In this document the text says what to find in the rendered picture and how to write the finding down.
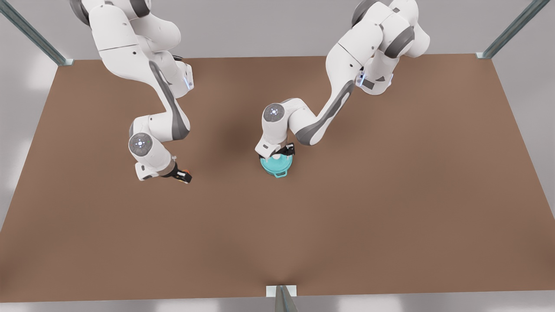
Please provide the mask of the silver frame post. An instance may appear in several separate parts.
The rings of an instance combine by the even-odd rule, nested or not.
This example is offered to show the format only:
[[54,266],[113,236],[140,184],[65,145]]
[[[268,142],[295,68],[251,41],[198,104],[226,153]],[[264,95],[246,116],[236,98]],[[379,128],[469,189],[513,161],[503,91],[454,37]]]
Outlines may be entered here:
[[298,312],[293,301],[297,296],[297,286],[266,286],[266,297],[275,298],[274,312]]
[[519,16],[483,52],[475,53],[477,59],[492,59],[549,2],[551,0],[532,0]]
[[71,66],[73,59],[64,57],[7,0],[0,0],[0,13],[46,54],[57,66]]

